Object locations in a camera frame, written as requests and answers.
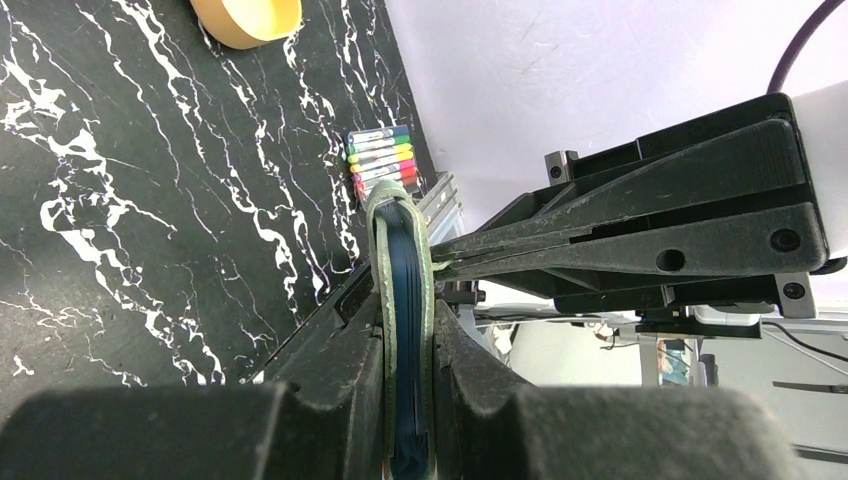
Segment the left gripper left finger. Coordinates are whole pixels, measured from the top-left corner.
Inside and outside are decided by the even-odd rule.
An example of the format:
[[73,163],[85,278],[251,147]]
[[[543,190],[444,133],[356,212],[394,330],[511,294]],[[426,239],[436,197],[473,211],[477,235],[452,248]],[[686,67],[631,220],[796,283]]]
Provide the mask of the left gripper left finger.
[[380,301],[278,381],[53,390],[1,430],[5,479],[378,479]]

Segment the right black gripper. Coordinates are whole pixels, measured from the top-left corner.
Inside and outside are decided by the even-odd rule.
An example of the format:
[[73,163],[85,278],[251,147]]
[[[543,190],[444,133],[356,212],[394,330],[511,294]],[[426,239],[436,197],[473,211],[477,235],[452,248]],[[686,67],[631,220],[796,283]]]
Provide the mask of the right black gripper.
[[653,332],[753,337],[760,311],[814,316],[811,280],[847,255],[830,256],[793,97],[549,156],[549,187],[433,247],[436,279],[496,282],[565,314],[632,310]]

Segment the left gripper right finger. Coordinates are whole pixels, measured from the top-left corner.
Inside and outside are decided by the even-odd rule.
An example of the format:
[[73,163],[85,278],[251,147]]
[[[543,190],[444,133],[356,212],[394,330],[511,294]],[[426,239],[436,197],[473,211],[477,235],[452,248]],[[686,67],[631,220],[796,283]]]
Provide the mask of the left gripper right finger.
[[442,479],[798,479],[802,465],[749,396],[704,387],[541,387],[435,305]]

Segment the green card holder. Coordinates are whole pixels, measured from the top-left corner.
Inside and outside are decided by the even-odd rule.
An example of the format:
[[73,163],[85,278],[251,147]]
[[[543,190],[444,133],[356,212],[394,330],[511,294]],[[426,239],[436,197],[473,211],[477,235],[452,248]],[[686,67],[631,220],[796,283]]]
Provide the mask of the green card holder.
[[366,217],[382,324],[384,475],[433,479],[436,287],[425,217],[393,180],[371,190]]

